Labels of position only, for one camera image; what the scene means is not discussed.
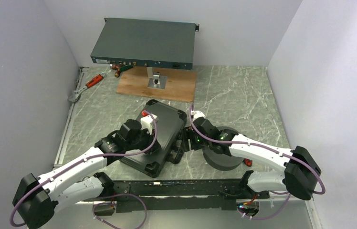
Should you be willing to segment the black poker set case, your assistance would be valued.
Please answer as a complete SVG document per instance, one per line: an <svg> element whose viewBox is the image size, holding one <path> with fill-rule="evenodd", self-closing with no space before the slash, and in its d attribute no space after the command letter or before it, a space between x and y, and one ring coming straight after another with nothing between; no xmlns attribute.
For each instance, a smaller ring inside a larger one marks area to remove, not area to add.
<svg viewBox="0 0 357 229"><path fill-rule="evenodd" d="M184 111L155 99L149 100L143 109L157 116L157 142L160 149L151 154L124 157L120 161L151 178L156 178L169 158L171 148L186 123L187 115Z"/></svg>

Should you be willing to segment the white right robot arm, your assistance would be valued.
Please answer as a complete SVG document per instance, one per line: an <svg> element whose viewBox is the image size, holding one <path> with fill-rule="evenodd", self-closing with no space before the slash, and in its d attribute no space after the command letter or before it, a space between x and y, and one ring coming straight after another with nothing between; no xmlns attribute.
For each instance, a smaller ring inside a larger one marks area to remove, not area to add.
<svg viewBox="0 0 357 229"><path fill-rule="evenodd" d="M193 149L207 149L214 156L249 159L271 168L268 172L247 171L241 178L239 192L245 198L265 191L287 192L301 200L326 192L321 169L302 146L295 149L271 146L231 129L215 127L202 114L189 116Z"/></svg>

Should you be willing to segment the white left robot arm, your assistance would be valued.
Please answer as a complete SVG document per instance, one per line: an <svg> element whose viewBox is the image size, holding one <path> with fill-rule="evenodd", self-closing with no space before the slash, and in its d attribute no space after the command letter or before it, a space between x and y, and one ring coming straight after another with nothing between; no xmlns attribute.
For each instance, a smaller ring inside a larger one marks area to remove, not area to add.
<svg viewBox="0 0 357 229"><path fill-rule="evenodd" d="M158 132L158 116L144 111L140 120L128 119L119 130L65 165L39 176L25 175L12 200L10 225L38 229L76 202L110 199L114 183L99 170L124 157L155 151Z"/></svg>

